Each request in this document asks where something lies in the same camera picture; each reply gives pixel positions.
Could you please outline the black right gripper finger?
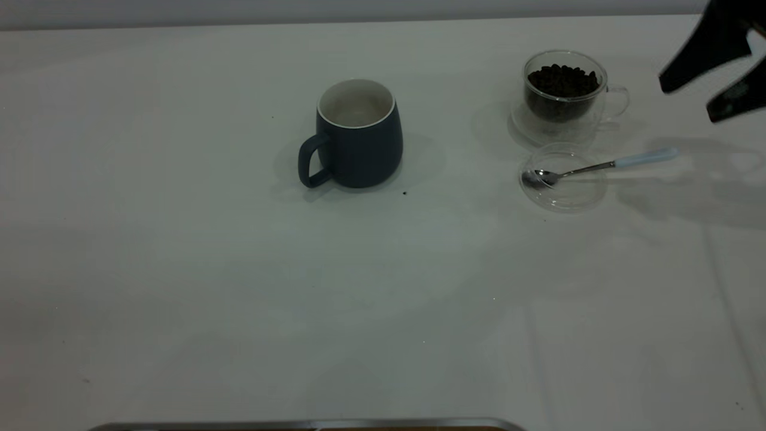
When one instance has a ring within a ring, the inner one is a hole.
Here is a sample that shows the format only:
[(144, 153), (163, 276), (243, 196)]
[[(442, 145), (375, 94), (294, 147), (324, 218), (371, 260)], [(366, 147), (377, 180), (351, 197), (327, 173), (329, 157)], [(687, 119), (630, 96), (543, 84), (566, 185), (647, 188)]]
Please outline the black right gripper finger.
[(765, 59), (725, 90), (717, 93), (706, 106), (712, 123), (733, 119), (765, 105)]
[(761, 26), (760, 1), (710, 1), (686, 44), (659, 75), (663, 93), (672, 93), (703, 74), (752, 50), (749, 32)]

